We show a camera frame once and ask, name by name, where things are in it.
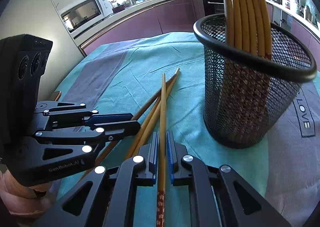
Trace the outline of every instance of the oven handle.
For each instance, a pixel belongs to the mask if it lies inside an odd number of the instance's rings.
[[[213,3],[213,2],[208,1],[208,4],[221,4],[221,5],[223,5],[224,3]]]

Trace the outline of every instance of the countertop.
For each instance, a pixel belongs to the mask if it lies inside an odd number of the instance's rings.
[[[162,1],[167,1],[167,0],[148,0],[142,3],[139,3],[137,5],[134,5],[132,7],[129,7],[119,13],[116,13],[114,15],[111,15],[109,17],[104,18],[103,20],[99,21],[98,23],[96,23],[95,25],[93,25],[91,28],[89,28],[87,31],[83,32],[81,35],[79,35],[78,37],[76,37],[75,43],[77,46],[80,46],[83,42],[85,42],[86,40],[88,40],[90,37],[94,36],[96,33],[98,33],[99,31],[101,31],[102,29],[104,29],[105,27],[113,24],[114,22],[134,13],[137,12],[143,8],[146,7],[150,7],[152,5],[161,3]],[[289,9],[287,9],[286,7],[277,4],[273,1],[270,0],[266,0],[266,2],[278,7],[279,9],[287,12],[289,15],[292,15],[296,20],[298,20],[301,24],[303,24],[306,28],[308,28],[311,32],[313,32],[313,34],[315,34],[319,40],[320,40],[320,31],[313,26],[310,22],[308,22],[307,20],[305,20],[303,17],[299,16],[296,13],[291,12]]]
[[[287,9],[285,6],[277,4],[276,2],[273,2],[270,0],[266,0],[266,2],[278,7],[279,9],[288,13],[289,15],[292,15],[296,20],[298,20],[302,25],[304,25],[308,30],[310,30],[313,34],[315,34],[320,40],[320,31],[313,24],[311,24],[309,21],[305,20],[302,16],[299,16],[298,14],[292,12],[290,9]]]

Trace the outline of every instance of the camera lens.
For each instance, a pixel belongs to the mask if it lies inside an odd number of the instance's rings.
[[[45,65],[47,64],[47,61],[48,61],[48,55],[46,54],[44,57],[43,57],[43,60],[42,60],[42,63],[41,63],[41,69],[43,67],[45,67]]]
[[[24,75],[26,74],[27,72],[27,68],[28,68],[28,64],[29,64],[29,59],[27,56],[25,56],[21,62],[20,62],[20,65],[19,65],[19,68],[18,68],[18,78],[20,80],[23,79]]]
[[[41,55],[37,53],[36,56],[33,58],[32,64],[31,64],[31,75],[34,75],[35,72],[38,70],[40,66],[40,57]]]

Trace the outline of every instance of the black mesh cup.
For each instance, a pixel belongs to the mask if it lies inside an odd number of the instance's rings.
[[[263,138],[317,70],[310,51],[283,28],[271,24],[268,60],[225,44],[225,22],[219,14],[194,24],[204,45],[204,123],[215,140],[241,149]]]

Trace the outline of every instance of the microwave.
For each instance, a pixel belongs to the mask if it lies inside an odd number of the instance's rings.
[[[59,11],[73,38],[112,13],[108,0],[77,0]]]

